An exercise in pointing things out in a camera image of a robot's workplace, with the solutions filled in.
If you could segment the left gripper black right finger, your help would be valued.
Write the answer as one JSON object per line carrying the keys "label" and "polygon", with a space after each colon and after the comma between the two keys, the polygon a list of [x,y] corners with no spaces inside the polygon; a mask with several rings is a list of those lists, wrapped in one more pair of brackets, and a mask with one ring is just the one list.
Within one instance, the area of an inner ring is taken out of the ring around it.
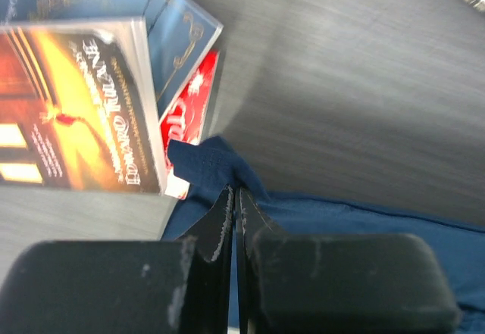
{"label": "left gripper black right finger", "polygon": [[268,323],[261,311],[255,241],[286,231],[263,212],[248,189],[237,190],[235,212],[239,329],[241,333],[262,333]]}

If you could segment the dark blue t shirt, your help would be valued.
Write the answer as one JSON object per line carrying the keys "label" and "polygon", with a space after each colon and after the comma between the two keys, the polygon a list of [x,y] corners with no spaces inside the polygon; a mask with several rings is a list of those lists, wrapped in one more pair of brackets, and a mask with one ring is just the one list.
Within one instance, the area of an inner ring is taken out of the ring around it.
{"label": "dark blue t shirt", "polygon": [[462,310],[459,333],[484,331],[484,228],[371,204],[335,201],[265,188],[256,172],[220,136],[199,145],[172,141],[167,149],[175,176],[190,183],[162,235],[175,239],[200,219],[221,190],[246,188],[272,220],[291,233],[412,233],[434,250]]}

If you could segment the red paperback book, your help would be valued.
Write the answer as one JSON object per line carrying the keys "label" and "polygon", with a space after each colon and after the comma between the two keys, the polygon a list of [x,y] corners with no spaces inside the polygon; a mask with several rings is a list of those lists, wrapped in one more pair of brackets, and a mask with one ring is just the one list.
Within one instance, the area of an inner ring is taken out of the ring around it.
{"label": "red paperback book", "polygon": [[208,133],[220,79],[221,53],[212,49],[160,122],[164,152],[172,141],[199,144]]}

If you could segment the dark orange cover book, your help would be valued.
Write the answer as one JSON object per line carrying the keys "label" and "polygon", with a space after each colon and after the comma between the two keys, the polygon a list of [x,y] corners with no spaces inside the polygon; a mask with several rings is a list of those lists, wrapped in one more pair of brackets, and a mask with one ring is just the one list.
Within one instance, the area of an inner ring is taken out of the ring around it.
{"label": "dark orange cover book", "polygon": [[165,191],[146,33],[141,17],[2,26],[2,185]]}

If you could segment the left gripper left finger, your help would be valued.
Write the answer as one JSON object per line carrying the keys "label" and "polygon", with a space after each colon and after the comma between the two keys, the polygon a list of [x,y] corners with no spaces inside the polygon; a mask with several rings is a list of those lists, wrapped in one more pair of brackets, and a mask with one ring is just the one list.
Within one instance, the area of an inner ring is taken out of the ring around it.
{"label": "left gripper left finger", "polygon": [[226,333],[233,242],[233,189],[225,186],[211,209],[183,238],[195,239],[181,317],[182,333]]}

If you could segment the blue nineteen eighty-four book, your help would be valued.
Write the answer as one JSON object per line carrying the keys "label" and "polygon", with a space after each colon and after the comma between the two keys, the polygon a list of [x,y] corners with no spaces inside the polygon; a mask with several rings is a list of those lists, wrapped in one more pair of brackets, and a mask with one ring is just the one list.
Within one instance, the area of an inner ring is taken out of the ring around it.
{"label": "blue nineteen eighty-four book", "polygon": [[223,25],[193,0],[1,0],[1,23],[144,17],[158,114],[188,83]]}

